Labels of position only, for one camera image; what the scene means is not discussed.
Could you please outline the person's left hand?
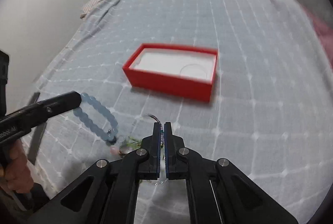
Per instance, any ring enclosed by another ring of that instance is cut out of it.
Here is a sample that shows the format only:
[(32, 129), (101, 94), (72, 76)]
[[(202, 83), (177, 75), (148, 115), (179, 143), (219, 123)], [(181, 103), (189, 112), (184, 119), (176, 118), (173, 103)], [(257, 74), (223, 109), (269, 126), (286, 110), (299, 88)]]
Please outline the person's left hand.
[(27, 157), (21, 140), (16, 140), (9, 150), (10, 163), (6, 169), (1, 168), (1, 188), (9, 194), (16, 191), (18, 194), (27, 194), (34, 185), (30, 169), (27, 165)]

